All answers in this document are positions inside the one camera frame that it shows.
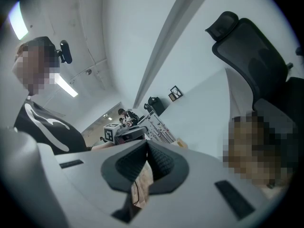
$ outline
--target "white desk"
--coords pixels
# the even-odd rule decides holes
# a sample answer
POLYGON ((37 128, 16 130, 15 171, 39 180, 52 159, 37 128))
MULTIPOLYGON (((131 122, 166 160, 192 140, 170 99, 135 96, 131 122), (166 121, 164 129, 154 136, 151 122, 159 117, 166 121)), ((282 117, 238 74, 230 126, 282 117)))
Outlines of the white desk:
POLYGON ((225 69, 172 102, 160 119, 189 149, 221 157, 223 144, 227 144, 223 139, 228 137, 230 120, 230 96, 225 69))

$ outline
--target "chair headrest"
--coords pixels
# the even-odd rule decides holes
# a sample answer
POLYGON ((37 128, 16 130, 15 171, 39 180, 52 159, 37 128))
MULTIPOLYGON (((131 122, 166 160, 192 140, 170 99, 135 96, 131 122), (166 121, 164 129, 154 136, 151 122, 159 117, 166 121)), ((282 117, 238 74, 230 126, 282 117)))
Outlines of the chair headrest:
POLYGON ((219 41, 228 35, 237 24, 238 16, 233 12, 225 11, 205 31, 208 32, 215 41, 219 41))

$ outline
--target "framed picture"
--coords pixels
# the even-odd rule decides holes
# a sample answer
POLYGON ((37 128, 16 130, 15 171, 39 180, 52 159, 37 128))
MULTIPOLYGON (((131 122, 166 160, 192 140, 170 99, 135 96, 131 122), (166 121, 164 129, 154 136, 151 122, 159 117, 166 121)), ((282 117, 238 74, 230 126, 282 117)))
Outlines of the framed picture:
POLYGON ((172 101, 175 101, 177 99, 173 93, 170 93, 169 97, 172 101))
POLYGON ((180 92, 180 90, 178 89, 178 87, 174 86, 171 89, 172 94, 174 94, 175 98, 178 99, 180 97, 182 97, 182 93, 180 92))

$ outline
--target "cable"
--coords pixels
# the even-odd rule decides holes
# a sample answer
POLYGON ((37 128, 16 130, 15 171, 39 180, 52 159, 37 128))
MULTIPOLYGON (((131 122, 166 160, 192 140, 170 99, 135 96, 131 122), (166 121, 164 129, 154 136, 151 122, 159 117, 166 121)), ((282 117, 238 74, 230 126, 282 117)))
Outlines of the cable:
POLYGON ((139 201, 139 191, 138 191, 138 186, 137 186, 137 183, 135 182, 135 185, 136 185, 136 187, 137 187, 137 196, 138 196, 138 200, 137 200, 137 202, 135 202, 133 205, 136 205, 137 203, 138 203, 138 201, 139 201))

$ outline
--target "white graphic on shirt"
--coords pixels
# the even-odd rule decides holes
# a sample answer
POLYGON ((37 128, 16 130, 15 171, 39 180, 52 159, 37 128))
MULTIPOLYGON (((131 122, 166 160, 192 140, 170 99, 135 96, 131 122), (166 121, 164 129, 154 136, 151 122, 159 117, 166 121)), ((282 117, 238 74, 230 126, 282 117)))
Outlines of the white graphic on shirt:
MULTIPOLYGON (((42 131, 42 133, 47 137, 47 139, 53 144, 55 145, 57 148, 61 149, 62 151, 68 152, 70 149, 64 145, 62 142, 60 142, 57 138, 54 137, 54 135, 38 120, 35 119, 33 113, 36 116, 39 116, 34 110, 33 108, 30 106, 30 104, 25 103, 24 104, 25 107, 25 111, 28 114, 28 117, 30 118, 30 120, 32 120, 32 122, 42 131)), ((39 116, 43 119, 45 119, 48 123, 52 124, 53 123, 60 123, 62 125, 64 125, 67 129, 70 129, 69 126, 67 126, 66 124, 62 123, 61 121, 58 121, 56 119, 46 119, 42 116, 39 116)))

